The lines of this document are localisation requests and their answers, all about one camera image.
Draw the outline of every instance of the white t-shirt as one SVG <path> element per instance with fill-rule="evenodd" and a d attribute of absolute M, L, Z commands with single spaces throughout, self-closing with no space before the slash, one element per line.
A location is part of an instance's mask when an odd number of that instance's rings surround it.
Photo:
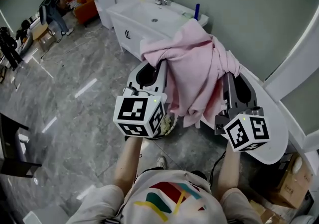
<path fill-rule="evenodd" d="M 225 193 L 221 204 L 211 195 L 209 183 L 195 174 L 150 170 L 136 180 L 125 199 L 115 185 L 92 191 L 67 224 L 227 224 L 227 215 L 246 224 L 261 223 L 238 189 Z"/>

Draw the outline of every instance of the cardboard box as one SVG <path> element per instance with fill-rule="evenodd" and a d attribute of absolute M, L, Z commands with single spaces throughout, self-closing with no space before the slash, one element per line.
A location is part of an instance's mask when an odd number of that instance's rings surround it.
<path fill-rule="evenodd" d="M 313 175 L 304 161 L 296 174 L 292 172 L 298 157 L 297 153 L 284 155 L 274 166 L 262 170 L 256 191 L 275 205 L 299 208 Z"/>
<path fill-rule="evenodd" d="M 263 224 L 287 224 L 283 218 L 272 210 L 264 208 L 261 204 L 253 200 L 249 201 L 249 203 L 258 213 Z"/>

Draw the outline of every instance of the white sink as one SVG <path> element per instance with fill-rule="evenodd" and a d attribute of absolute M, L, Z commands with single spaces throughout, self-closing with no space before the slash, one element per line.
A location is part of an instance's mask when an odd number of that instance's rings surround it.
<path fill-rule="evenodd" d="M 184 14 L 195 11 L 172 2 L 170 5 L 157 5 L 154 0 L 120 2 L 107 9 L 111 16 L 121 47 L 141 59 L 140 41 L 157 41 L 173 38 L 175 33 L 189 18 Z M 208 17 L 200 14 L 198 23 L 205 26 Z"/>

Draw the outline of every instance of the shoe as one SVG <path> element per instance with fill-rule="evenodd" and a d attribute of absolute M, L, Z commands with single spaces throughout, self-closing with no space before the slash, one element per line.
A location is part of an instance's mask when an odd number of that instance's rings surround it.
<path fill-rule="evenodd" d="M 74 28 L 70 28 L 68 32 L 66 32 L 66 35 L 69 35 L 73 32 Z"/>
<path fill-rule="evenodd" d="M 167 162 L 166 162 L 165 157 L 163 157 L 163 156 L 159 157 L 157 162 L 156 162 L 156 166 L 161 167 L 163 169 L 167 169 Z"/>

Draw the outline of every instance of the gray tile floor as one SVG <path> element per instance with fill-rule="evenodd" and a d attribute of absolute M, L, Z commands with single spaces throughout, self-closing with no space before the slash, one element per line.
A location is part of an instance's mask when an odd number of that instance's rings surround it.
<path fill-rule="evenodd" d="M 74 32 L 52 45 L 43 61 L 43 52 L 34 43 L 21 68 L 10 70 L 0 85 L 0 112 L 30 127 L 27 151 L 33 161 L 42 163 L 34 175 L 38 184 L 33 179 L 0 175 L 18 219 L 51 204 L 72 215 L 83 191 L 112 181 L 124 145 L 112 122 L 113 108 L 139 61 L 121 52 L 114 30 L 104 28 L 99 20 L 83 27 L 71 14 L 66 18 Z M 93 79 L 96 83 L 75 98 Z M 42 133 L 54 117 L 57 120 Z M 201 129 L 183 128 L 180 119 L 166 138 L 143 142 L 138 174 L 155 167 L 157 157 L 163 155 L 171 169 L 200 170 L 209 177 L 225 147 L 225 139 L 214 136 L 204 124 Z M 240 184 L 244 190 L 249 190 L 248 181 L 260 165 L 242 154 Z"/>

